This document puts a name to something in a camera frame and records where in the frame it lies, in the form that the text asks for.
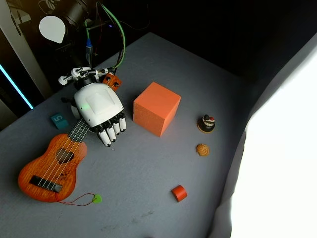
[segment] green cable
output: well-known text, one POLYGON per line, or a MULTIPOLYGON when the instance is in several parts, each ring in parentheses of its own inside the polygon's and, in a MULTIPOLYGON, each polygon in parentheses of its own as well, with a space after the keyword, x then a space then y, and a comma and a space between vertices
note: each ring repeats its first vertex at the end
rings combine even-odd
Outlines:
POLYGON ((87 32, 87 39, 90 39, 89 30, 88 30, 88 27, 87 27, 87 21, 85 21, 85 27, 86 27, 86 32, 87 32))
POLYGON ((123 32, 123 29, 122 29, 122 27, 121 27, 121 25, 120 25, 120 22, 117 20, 117 18, 115 18, 115 16, 111 13, 111 11, 109 11, 103 4, 101 4, 101 6, 103 6, 103 9, 105 10, 105 12, 106 12, 107 14, 109 14, 109 15, 114 19, 114 21, 115 21, 116 24, 118 25, 118 27, 119 27, 119 29, 120 29, 120 31, 121 31, 121 34, 122 34, 122 40, 123 40, 122 57, 121 57, 120 62, 119 62, 116 66, 113 67, 113 68, 117 68, 117 67, 119 67, 119 65, 122 63, 123 58, 124 58, 124 55, 125 55, 125 36, 124 36, 124 32, 123 32))

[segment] ukulele bridge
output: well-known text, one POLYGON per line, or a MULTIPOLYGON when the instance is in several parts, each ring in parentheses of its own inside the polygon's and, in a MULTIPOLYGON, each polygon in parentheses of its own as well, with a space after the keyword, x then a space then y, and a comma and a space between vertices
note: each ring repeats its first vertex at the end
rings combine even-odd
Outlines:
POLYGON ((49 191, 59 193, 63 186, 57 183, 51 182, 49 180, 43 179, 41 177, 33 175, 29 181, 30 184, 33 184, 37 187, 45 188, 49 191))

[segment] sound hole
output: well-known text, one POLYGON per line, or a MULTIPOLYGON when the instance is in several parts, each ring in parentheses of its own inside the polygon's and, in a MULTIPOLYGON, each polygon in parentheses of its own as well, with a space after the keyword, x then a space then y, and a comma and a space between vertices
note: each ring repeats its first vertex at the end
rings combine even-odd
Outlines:
POLYGON ((74 158, 74 153, 60 148, 56 151, 55 157, 60 164, 67 163, 74 158))

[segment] ukulele neck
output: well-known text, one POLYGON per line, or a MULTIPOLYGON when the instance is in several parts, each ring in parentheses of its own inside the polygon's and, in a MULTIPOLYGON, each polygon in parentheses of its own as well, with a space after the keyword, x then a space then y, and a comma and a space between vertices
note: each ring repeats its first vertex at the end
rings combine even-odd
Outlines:
POLYGON ((87 132, 89 131, 89 125, 81 118, 71 132, 68 134, 68 137, 75 142, 82 142, 87 132))

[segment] white curtain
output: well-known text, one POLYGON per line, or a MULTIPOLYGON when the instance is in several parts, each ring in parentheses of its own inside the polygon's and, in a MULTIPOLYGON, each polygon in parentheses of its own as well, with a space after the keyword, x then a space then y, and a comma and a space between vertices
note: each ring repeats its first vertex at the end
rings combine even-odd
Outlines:
POLYGON ((317 35, 253 112, 210 237, 317 238, 317 35))

